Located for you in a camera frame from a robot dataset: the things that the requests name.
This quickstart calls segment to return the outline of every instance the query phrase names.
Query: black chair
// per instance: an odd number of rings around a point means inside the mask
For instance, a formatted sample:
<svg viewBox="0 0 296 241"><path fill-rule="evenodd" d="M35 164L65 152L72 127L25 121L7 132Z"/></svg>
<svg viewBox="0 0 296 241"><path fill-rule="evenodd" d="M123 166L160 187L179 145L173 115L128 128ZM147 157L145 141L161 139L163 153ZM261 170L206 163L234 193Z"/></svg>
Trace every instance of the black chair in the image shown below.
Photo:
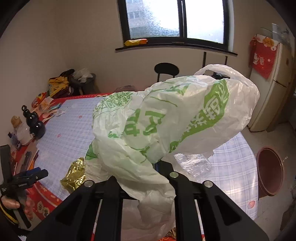
<svg viewBox="0 0 296 241"><path fill-rule="evenodd" d="M160 74L169 74L172 75L173 78L179 74L179 68L176 65L170 63L159 63L155 65L154 71L158 73L157 82L159 82Z"/></svg>

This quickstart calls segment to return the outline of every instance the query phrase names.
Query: hand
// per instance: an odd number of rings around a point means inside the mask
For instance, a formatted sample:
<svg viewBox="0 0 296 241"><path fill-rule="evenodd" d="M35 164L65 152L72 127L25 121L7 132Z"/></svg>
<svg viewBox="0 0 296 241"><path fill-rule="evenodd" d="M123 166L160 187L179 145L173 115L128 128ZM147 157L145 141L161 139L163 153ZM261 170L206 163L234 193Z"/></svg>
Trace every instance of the hand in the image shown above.
<svg viewBox="0 0 296 241"><path fill-rule="evenodd" d="M6 196L3 196L1 198L1 201L7 209L18 209L20 207L19 202L17 202L14 199L8 198ZM27 197L24 213L26 214L27 218L30 220L33 218L33 206L34 206L33 200Z"/></svg>

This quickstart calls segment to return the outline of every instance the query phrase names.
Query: metal screw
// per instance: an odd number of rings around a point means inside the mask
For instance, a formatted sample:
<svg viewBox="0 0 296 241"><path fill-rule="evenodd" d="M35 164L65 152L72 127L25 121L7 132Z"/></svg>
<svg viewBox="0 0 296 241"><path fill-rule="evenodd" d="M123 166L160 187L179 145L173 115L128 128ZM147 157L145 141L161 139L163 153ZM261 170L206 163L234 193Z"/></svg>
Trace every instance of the metal screw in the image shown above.
<svg viewBox="0 0 296 241"><path fill-rule="evenodd" d="M211 188L213 186L213 183L211 181L205 181L204 185L207 187L207 188Z"/></svg>
<svg viewBox="0 0 296 241"><path fill-rule="evenodd" d="M177 172L171 172L170 173L170 177L172 177L172 178L176 178L178 176L179 176L179 174Z"/></svg>
<svg viewBox="0 0 296 241"><path fill-rule="evenodd" d="M87 188L89 188L89 187L91 187L91 186L93 185L93 182L92 182L91 180L87 180L87 181L85 181L84 185L85 185Z"/></svg>

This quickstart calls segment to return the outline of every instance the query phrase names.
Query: window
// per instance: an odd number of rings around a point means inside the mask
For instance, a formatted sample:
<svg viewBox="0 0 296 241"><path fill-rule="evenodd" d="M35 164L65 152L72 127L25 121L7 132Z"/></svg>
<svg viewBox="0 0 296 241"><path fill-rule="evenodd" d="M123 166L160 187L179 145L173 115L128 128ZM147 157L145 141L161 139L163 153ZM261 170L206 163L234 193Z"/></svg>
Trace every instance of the window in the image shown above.
<svg viewBox="0 0 296 241"><path fill-rule="evenodd" d="M140 11L128 12L128 19L134 19L140 17Z"/></svg>
<svg viewBox="0 0 296 241"><path fill-rule="evenodd" d="M227 0L118 0L124 42L209 46L228 50Z"/></svg>

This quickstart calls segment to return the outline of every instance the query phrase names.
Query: wall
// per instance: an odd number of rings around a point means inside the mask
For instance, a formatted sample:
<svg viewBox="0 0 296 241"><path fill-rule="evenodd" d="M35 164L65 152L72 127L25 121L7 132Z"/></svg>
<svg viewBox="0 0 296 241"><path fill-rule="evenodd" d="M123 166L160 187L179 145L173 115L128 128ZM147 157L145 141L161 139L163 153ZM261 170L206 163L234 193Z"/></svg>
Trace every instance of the wall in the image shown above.
<svg viewBox="0 0 296 241"><path fill-rule="evenodd" d="M56 0L31 0L0 39L0 145L9 143L10 119L23 104L48 89L50 77L66 70L55 28Z"/></svg>
<svg viewBox="0 0 296 241"><path fill-rule="evenodd" d="M285 23L265 0L233 0L233 6L233 51L238 56L228 57L228 65L248 77L251 38L261 26L271 28L272 22ZM59 0L58 15L57 29L67 63L96 73L101 92L128 84L139 90L150 86L156 81L154 66L160 62L177 65L179 75L193 74L202 67L203 51L197 49L149 48L116 53L115 48L123 45L116 0L89 0L87 4L82 0ZM207 64L224 61L224 56L207 54Z"/></svg>

